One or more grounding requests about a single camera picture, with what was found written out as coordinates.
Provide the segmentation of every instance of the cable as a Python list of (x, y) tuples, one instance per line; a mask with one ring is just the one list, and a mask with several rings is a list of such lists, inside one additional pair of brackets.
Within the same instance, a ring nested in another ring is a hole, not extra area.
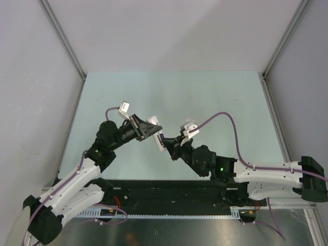
[(71, 227), (71, 228), (65, 229), (65, 231), (67, 231), (67, 230), (71, 230), (71, 229), (73, 229), (73, 228), (75, 228), (75, 227), (77, 227), (77, 226), (80, 226), (81, 224), (87, 223), (87, 222), (99, 222), (100, 225), (102, 225), (102, 224), (108, 224), (108, 225), (112, 225), (112, 226), (114, 226), (114, 225), (117, 225), (117, 224), (122, 224), (122, 223), (124, 223), (125, 221), (127, 221), (127, 219), (128, 219), (128, 214), (127, 214), (124, 210), (122, 210), (122, 209), (115, 208), (115, 207), (112, 207), (112, 206), (109, 206), (109, 205), (105, 205), (105, 204), (100, 204), (100, 203), (96, 203), (96, 204), (94, 204), (94, 206), (103, 206), (103, 207), (107, 207), (107, 208), (110, 208), (110, 209), (114, 209), (114, 210), (120, 211), (121, 213), (123, 213), (123, 214), (125, 215), (125, 218), (124, 218), (124, 220), (121, 220), (121, 221), (119, 221), (119, 222), (115, 222), (115, 223), (104, 222), (104, 221), (98, 220), (98, 219), (96, 219), (96, 218), (94, 218), (94, 219), (87, 219), (87, 220), (81, 221), (81, 222), (78, 223), (78, 224), (75, 224), (75, 225), (74, 225), (73, 227)]
[(256, 201), (256, 202), (255, 202), (255, 209), (253, 209), (253, 210), (248, 210), (248, 211), (241, 211), (241, 212), (239, 212), (239, 213), (240, 213), (240, 214), (253, 214), (253, 213), (259, 211), (260, 208), (261, 208), (261, 204), (260, 204), (258, 201)]
[[(325, 178), (325, 177), (322, 177), (321, 175), (318, 175), (316, 173), (312, 173), (312, 172), (308, 172), (308, 171), (304, 171), (304, 170), (299, 170), (299, 169), (291, 169), (291, 168), (275, 168), (275, 167), (253, 167), (252, 165), (248, 164), (246, 161), (244, 161), (244, 159), (241, 157), (241, 154), (240, 154), (240, 149), (239, 149), (239, 141), (238, 141), (238, 135), (237, 135), (237, 128), (236, 128), (236, 124), (235, 124), (235, 121), (233, 120), (232, 116), (227, 113), (227, 112), (219, 112), (219, 113), (216, 113), (214, 114), (212, 117), (210, 117), (209, 119), (207, 119), (205, 122), (203, 122), (199, 127), (193, 129), (190, 131), (190, 133), (193, 133), (199, 129), (201, 129), (202, 127), (204, 127), (206, 124), (208, 124), (211, 120), (213, 120), (215, 117), (219, 116), (219, 115), (226, 115), (227, 117), (229, 117), (231, 123), (232, 123), (232, 126), (233, 126), (233, 129), (234, 129), (234, 133), (235, 133), (235, 141), (236, 141), (236, 150), (237, 150), (237, 155), (238, 155), (238, 158), (240, 159), (240, 161), (248, 168), (251, 168), (253, 170), (270, 170), (270, 171), (288, 171), (288, 172), (297, 172), (297, 173), (303, 173), (303, 174), (307, 174), (307, 175), (311, 175), (311, 176), (314, 176), (314, 177), (317, 177), (317, 178), (320, 178), (326, 182), (328, 182), (328, 178)], [(270, 198), (268, 198), (268, 206), (269, 206), (269, 209), (270, 209), (270, 213), (271, 213), (271, 216), (272, 216), (272, 219), (277, 227), (277, 230), (275, 228), (273, 228), (271, 225), (265, 223), (265, 222), (256, 222), (256, 223), (260, 223), (260, 224), (264, 224), (272, 229), (274, 229), (282, 238), (283, 240), (286, 240), (285, 236), (283, 235), (278, 223), (277, 223), (277, 220), (276, 220), (276, 217), (274, 216), (273, 212), (272, 212), (272, 209), (271, 209), (271, 205), (270, 205)]]
[(115, 109), (119, 109), (119, 107), (112, 107), (112, 108), (109, 108), (109, 109), (106, 110), (105, 117), (106, 117), (107, 121), (109, 121), (108, 112), (111, 111), (111, 110), (115, 110)]
[(260, 208), (261, 208), (261, 204), (260, 204), (258, 201), (256, 201), (256, 202), (255, 202), (255, 205), (258, 206), (258, 209), (256, 209), (255, 212), (256, 212), (256, 211), (259, 211)]
[[(80, 164), (77, 167), (76, 171), (80, 171), (82, 168), (82, 164), (83, 164), (83, 159), (84, 159), (84, 155), (87, 153), (87, 150), (84, 150), (82, 153), (82, 157), (81, 157), (81, 161)], [(67, 185), (75, 176), (77, 175), (77, 172), (74, 172), (74, 174), (69, 177), (65, 182), (63, 182), (56, 190), (54, 190), (40, 205), (39, 207), (36, 208), (36, 210), (34, 211), (34, 213), (32, 214), (32, 216), (30, 217), (30, 222), (29, 222), (29, 226), (32, 223), (33, 219), (36, 217), (37, 213), (40, 211), (40, 209), (50, 200), (50, 196), (55, 195), (59, 190), (61, 190), (65, 185)], [(25, 238), (22, 242), (22, 246), (25, 246)]]
[(304, 171), (304, 170), (299, 170), (299, 169), (291, 169), (291, 168), (275, 168), (275, 167), (254, 167), (250, 164), (248, 164), (246, 161), (244, 161), (244, 159), (241, 157), (240, 154), (240, 149), (239, 149), (239, 141), (238, 141), (238, 135), (237, 135), (237, 128), (236, 128), (236, 124), (235, 121), (233, 120), (232, 116), (227, 113), (227, 112), (219, 112), (216, 113), (215, 115), (213, 115), (212, 117), (210, 117), (208, 120), (206, 120), (204, 123), (202, 123), (199, 127), (193, 129), (190, 131), (190, 133), (193, 133), (194, 131), (197, 131), (199, 129), (201, 129), (202, 127), (204, 127), (207, 123), (209, 123), (211, 120), (213, 120), (215, 117), (219, 116), (219, 115), (226, 115), (227, 117), (229, 117), (232, 126), (234, 128), (234, 133), (235, 133), (235, 141), (236, 141), (236, 150), (237, 150), (237, 155), (238, 158), (240, 159), (241, 163), (243, 163), (246, 167), (251, 168), (253, 170), (270, 170), (270, 171), (288, 171), (288, 172), (296, 172), (296, 173), (303, 173), (303, 174), (307, 174), (307, 175), (311, 175), (317, 178), (320, 178), (326, 182), (328, 182), (328, 178), (322, 177), (319, 174), (316, 173), (312, 173), (312, 172), (308, 172), (308, 171)]
[(269, 223), (266, 223), (266, 222), (263, 222), (263, 221), (253, 221), (253, 222), (244, 222), (242, 221), (242, 219), (240, 219), (240, 222), (242, 222), (243, 224), (262, 224), (262, 225), (265, 225), (269, 228), (271, 228), (272, 230), (274, 230), (276, 233), (278, 233), (278, 235), (284, 240), (286, 241), (286, 238), (284, 236), (284, 234), (282, 233), (281, 231), (281, 228), (280, 226), (278, 225), (277, 223), (277, 220), (276, 220), (276, 217), (272, 211), (272, 208), (271, 208), (271, 204), (270, 204), (270, 198), (268, 198), (268, 207), (269, 207), (269, 210), (270, 210), (270, 213), (271, 213), (271, 216), (272, 216), (272, 219), (276, 225), (277, 228), (274, 228), (272, 225), (270, 225)]
[(286, 241), (286, 238), (285, 236), (283, 235), (282, 231), (281, 231), (281, 228), (277, 222), (277, 219), (276, 219), (276, 216), (274, 215), (273, 211), (272, 211), (272, 208), (271, 208), (271, 204), (270, 204), (270, 198), (268, 197), (268, 207), (269, 207), (269, 210), (270, 210), (270, 213), (271, 213), (271, 216), (272, 216), (272, 219), (277, 227), (277, 230), (279, 231), (279, 235), (282, 237), (282, 239), (284, 241)]
[(117, 196), (114, 196), (114, 199), (116, 200), (116, 206), (118, 206), (118, 208), (121, 208), (121, 202), (119, 201)]

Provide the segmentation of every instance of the light blue floor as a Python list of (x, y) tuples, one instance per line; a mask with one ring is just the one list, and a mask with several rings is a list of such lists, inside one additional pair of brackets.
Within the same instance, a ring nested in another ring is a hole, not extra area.
[[(78, 165), (82, 151), (90, 148), (105, 111), (130, 103), (129, 115), (156, 115), (165, 137), (175, 137), (185, 118), (198, 125), (219, 111), (236, 121), (241, 154), (257, 162), (283, 162), (279, 143), (256, 71), (89, 73), (59, 178)], [(109, 117), (118, 126), (117, 111)], [(233, 128), (219, 116), (195, 137), (194, 146), (207, 145), (217, 155), (237, 157)], [(133, 140), (115, 151), (117, 158), (102, 173), (108, 179), (201, 179), (183, 161), (160, 153), (153, 138)]]

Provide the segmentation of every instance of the small white object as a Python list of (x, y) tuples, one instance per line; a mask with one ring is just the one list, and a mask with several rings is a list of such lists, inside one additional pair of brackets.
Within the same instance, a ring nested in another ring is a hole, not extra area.
[(127, 101), (123, 101), (121, 106), (119, 106), (118, 113), (120, 116), (123, 117), (123, 119), (130, 120), (128, 116), (128, 109), (129, 109), (130, 104)]
[(181, 126), (181, 129), (182, 130), (184, 129), (183, 135), (185, 137), (181, 142), (181, 146), (184, 145), (186, 142), (188, 142), (190, 139), (192, 139), (194, 136), (196, 136), (199, 133), (199, 130), (190, 133), (190, 131), (194, 130), (195, 128), (197, 128), (197, 125), (195, 124), (194, 121), (190, 121), (190, 122), (186, 123), (185, 125)]
[[(150, 124), (160, 126), (159, 121), (156, 116), (149, 117), (146, 121)], [(161, 141), (162, 134), (163, 134), (163, 130), (160, 130), (153, 135), (153, 138), (154, 138), (160, 152), (167, 150)]]

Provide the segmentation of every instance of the red wire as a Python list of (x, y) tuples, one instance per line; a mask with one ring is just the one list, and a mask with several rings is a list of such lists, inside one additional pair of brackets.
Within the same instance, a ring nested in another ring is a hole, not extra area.
[(118, 208), (121, 208), (121, 202), (118, 200), (117, 196), (114, 196), (114, 199), (116, 200), (116, 206), (118, 206)]
[(256, 202), (255, 202), (255, 206), (258, 207), (258, 209), (256, 209), (255, 212), (256, 212), (256, 211), (259, 211), (260, 208), (261, 208), (261, 204), (260, 204), (258, 201), (256, 201)]

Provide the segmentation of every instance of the white cable clip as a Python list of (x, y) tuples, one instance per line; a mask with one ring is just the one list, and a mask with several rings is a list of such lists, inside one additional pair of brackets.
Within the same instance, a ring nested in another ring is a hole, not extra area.
[(118, 114), (122, 116), (123, 119), (130, 120), (128, 115), (128, 109), (130, 104), (127, 101), (123, 101), (122, 104), (119, 106)]
[(192, 139), (195, 135), (197, 135), (199, 133), (199, 130), (190, 133), (191, 130), (194, 130), (196, 128), (197, 128), (197, 125), (194, 120), (190, 120), (189, 122), (187, 122), (186, 124), (184, 124), (180, 127), (180, 129), (182, 130), (182, 133), (185, 137), (182, 140), (180, 146), (184, 145), (186, 142), (188, 142), (190, 139)]

